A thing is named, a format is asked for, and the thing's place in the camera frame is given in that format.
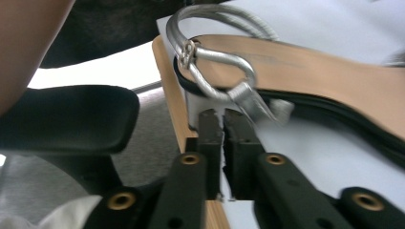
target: wood grain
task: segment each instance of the wood grain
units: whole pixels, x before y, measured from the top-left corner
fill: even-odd
[[[187,137],[197,136],[196,132],[188,128],[187,109],[181,93],[179,82],[173,72],[171,61],[168,58],[166,49],[160,36],[152,42],[152,49],[156,63],[160,71],[161,85],[166,96],[169,113],[175,129],[179,148],[184,153],[185,140]],[[207,229],[230,228],[226,219],[224,208],[220,202],[209,200],[206,202],[206,223]]]

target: brass insert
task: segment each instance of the brass insert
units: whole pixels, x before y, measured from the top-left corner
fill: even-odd
[[[268,163],[274,164],[274,165],[282,165],[282,164],[286,163],[286,160],[282,156],[277,156],[277,155],[267,156],[266,160]]]
[[[195,155],[186,155],[181,158],[181,163],[186,165],[193,165],[199,163],[200,159]]]
[[[359,206],[370,211],[381,211],[384,209],[384,204],[378,198],[369,194],[356,193],[353,194],[352,199]]]
[[[131,207],[136,200],[133,193],[118,193],[108,200],[107,206],[112,210],[125,210]]]

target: skin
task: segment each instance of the skin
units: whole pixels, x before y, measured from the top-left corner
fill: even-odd
[[[25,92],[75,0],[0,0],[0,116]]]

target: white surface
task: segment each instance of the white surface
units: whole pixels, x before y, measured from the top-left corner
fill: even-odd
[[[401,0],[239,0],[226,4],[255,12],[283,42],[354,61],[382,64],[393,53],[405,50],[405,2]],[[158,25],[173,58],[165,38],[167,20],[158,20]],[[187,37],[239,33],[205,19],[184,20],[181,31]],[[285,127],[258,134],[268,152],[288,156],[319,190],[337,198],[346,187],[362,186],[405,211],[405,171],[339,123],[327,118],[322,123],[292,119]],[[231,228],[257,227],[251,203],[226,201],[224,209]]]
[[[58,69],[38,69],[29,85],[43,89],[70,85],[113,85],[127,89],[160,81],[152,42],[103,58]]]

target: gray floor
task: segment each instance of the gray floor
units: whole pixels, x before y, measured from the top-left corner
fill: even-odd
[[[167,174],[178,146],[162,88],[139,94],[140,112],[126,150],[114,163],[127,186]],[[0,216],[37,223],[54,207],[86,196],[72,178],[34,156],[9,156],[0,179]]]

